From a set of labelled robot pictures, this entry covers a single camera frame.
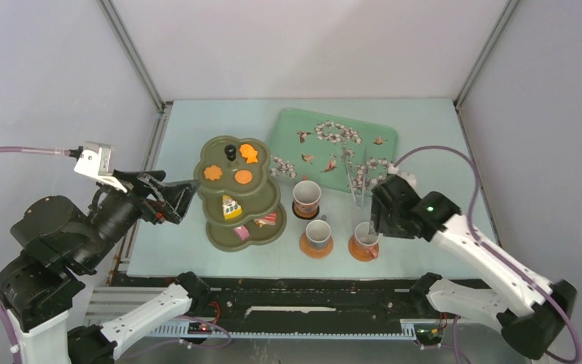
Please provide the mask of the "red striped toy cake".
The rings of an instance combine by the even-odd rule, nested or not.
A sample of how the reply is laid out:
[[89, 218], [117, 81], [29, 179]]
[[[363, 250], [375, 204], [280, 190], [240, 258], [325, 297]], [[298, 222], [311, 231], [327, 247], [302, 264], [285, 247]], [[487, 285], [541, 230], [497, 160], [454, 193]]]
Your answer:
[[260, 218], [256, 218], [253, 222], [260, 228], [264, 226], [275, 226], [277, 223], [277, 212], [274, 211]]

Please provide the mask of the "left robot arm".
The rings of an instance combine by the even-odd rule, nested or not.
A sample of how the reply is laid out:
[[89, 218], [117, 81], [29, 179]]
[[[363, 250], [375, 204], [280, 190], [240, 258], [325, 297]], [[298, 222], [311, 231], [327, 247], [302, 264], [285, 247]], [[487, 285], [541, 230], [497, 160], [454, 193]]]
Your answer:
[[69, 328], [84, 275], [140, 220], [179, 224], [199, 188], [197, 180], [168, 182], [163, 171], [114, 173], [99, 182], [88, 212], [66, 196], [33, 203], [11, 227], [20, 255], [0, 272], [0, 301], [24, 363], [113, 363], [165, 322], [209, 306], [209, 288], [194, 273], [179, 275], [157, 296], [111, 321]]

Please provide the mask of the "yellow toy cake slice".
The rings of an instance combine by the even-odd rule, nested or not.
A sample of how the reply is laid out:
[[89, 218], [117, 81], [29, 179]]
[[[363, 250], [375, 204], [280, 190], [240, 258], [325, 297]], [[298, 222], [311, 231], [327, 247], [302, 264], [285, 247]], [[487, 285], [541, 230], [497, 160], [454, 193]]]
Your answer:
[[231, 196], [222, 196], [222, 212], [225, 220], [238, 218], [243, 214], [242, 206]]

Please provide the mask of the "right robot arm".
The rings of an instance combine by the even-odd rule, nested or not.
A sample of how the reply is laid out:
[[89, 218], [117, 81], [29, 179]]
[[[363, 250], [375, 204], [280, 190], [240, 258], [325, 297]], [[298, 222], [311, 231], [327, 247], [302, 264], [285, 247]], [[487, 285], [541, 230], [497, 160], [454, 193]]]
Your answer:
[[472, 267], [491, 291], [455, 284], [427, 273], [411, 289], [413, 312], [429, 317], [452, 313], [498, 331], [528, 359], [538, 360], [565, 328], [577, 298], [566, 280], [537, 274], [489, 240], [448, 197], [432, 191], [420, 197], [393, 175], [371, 191], [371, 226], [376, 234], [421, 238]]

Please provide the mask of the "orange toy fish pastry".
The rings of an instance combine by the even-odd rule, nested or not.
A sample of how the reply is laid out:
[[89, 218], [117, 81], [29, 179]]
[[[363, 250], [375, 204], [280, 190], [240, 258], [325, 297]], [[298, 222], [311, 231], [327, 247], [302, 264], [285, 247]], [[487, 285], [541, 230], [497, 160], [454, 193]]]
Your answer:
[[245, 159], [246, 164], [258, 162], [258, 150], [249, 143], [243, 143], [239, 148], [240, 155]]

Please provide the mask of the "orange-handled cup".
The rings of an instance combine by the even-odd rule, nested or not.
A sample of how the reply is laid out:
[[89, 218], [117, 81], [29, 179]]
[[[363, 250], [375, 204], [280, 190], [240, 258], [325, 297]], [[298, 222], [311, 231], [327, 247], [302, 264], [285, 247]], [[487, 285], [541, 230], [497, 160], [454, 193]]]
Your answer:
[[304, 211], [311, 211], [316, 205], [319, 206], [320, 199], [321, 188], [314, 181], [302, 180], [293, 188], [293, 202]]

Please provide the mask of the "green three-tier serving stand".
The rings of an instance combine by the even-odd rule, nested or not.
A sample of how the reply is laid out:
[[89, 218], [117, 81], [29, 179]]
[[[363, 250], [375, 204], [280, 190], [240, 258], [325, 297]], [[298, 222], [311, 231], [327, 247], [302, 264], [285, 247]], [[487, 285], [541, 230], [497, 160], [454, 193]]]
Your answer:
[[[258, 162], [246, 164], [239, 148], [249, 143], [258, 150]], [[264, 246], [278, 239], [286, 228], [286, 211], [281, 203], [281, 192], [268, 170], [271, 153], [268, 146], [254, 138], [216, 136], [205, 143], [200, 160], [194, 170], [194, 178], [200, 182], [198, 195], [206, 218], [206, 234], [211, 244], [224, 252], [238, 252], [250, 246]], [[209, 181], [203, 171], [211, 165], [223, 170], [220, 180]], [[238, 184], [234, 174], [246, 169], [252, 172], [250, 184]], [[222, 212], [222, 196], [233, 197], [242, 206], [242, 215], [225, 220]], [[271, 212], [277, 212], [275, 226], [258, 227], [253, 220]], [[248, 240], [241, 241], [233, 229], [244, 225], [248, 228]]]

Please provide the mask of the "orange cup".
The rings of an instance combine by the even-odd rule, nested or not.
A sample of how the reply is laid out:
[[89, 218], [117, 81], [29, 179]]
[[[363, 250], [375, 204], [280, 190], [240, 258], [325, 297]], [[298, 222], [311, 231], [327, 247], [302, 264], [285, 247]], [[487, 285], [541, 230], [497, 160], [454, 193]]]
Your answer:
[[374, 235], [370, 232], [370, 223], [362, 222], [358, 224], [353, 232], [353, 236], [361, 243], [371, 244], [374, 242], [380, 242], [380, 236]]

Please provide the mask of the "round cork coaster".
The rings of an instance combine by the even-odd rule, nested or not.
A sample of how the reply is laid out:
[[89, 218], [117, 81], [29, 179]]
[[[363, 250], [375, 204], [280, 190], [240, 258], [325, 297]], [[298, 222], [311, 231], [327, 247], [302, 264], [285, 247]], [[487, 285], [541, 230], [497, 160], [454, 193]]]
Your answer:
[[329, 237], [323, 243], [314, 243], [303, 233], [299, 240], [300, 250], [312, 259], [323, 259], [333, 251], [333, 238]]
[[365, 244], [359, 242], [354, 236], [351, 236], [349, 239], [348, 249], [351, 256], [361, 262], [375, 260], [379, 254], [378, 242]]

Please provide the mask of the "metal serving tongs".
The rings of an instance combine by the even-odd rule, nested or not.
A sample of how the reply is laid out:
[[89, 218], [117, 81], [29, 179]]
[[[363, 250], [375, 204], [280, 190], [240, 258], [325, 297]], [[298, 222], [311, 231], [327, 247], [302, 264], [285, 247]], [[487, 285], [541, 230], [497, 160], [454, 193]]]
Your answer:
[[353, 158], [355, 153], [352, 149], [347, 146], [341, 148], [341, 159], [346, 170], [346, 176], [348, 178], [348, 187], [353, 198], [354, 205], [357, 209], [362, 210], [365, 205], [365, 194], [367, 190], [367, 172], [368, 167], [366, 164], [367, 159], [367, 149], [363, 149], [363, 157], [361, 163], [355, 163]]

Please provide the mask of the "white cup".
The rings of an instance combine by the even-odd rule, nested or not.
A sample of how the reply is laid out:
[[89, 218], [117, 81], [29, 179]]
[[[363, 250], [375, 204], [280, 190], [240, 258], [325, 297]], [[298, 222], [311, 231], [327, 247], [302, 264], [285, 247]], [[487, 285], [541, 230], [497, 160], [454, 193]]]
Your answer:
[[325, 215], [308, 223], [305, 235], [310, 246], [321, 250], [324, 249], [332, 237], [332, 229], [327, 222]]

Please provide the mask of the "yellow smiley face coaster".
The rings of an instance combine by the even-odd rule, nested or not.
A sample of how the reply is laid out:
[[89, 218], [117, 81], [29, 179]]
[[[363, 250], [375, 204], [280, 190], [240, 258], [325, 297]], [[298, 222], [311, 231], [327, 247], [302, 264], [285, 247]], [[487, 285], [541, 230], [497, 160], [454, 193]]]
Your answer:
[[292, 204], [292, 212], [293, 214], [302, 220], [313, 220], [315, 219], [319, 213], [320, 213], [320, 208], [318, 205], [316, 205], [311, 211], [307, 210], [304, 211], [301, 209], [300, 206], [296, 205], [295, 203]]

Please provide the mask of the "green floral serving tray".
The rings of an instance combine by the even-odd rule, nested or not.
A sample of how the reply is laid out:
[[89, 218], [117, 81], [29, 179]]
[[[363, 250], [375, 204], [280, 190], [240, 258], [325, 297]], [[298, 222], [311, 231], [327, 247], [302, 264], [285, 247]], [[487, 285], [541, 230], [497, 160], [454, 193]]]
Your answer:
[[296, 108], [282, 110], [267, 145], [273, 177], [298, 182], [312, 180], [323, 189], [350, 192], [341, 148], [361, 163], [367, 149], [367, 190], [386, 180], [396, 160], [399, 135], [391, 127]]

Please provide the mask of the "pink toy cake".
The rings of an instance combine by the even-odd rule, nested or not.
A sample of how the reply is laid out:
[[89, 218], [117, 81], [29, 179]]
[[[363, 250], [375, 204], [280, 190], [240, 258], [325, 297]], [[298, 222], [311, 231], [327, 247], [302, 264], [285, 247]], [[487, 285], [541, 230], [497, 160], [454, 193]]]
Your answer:
[[241, 241], [246, 241], [248, 240], [250, 233], [249, 230], [246, 226], [241, 225], [238, 227], [235, 227], [233, 229], [233, 232], [235, 233], [235, 235], [241, 240]]

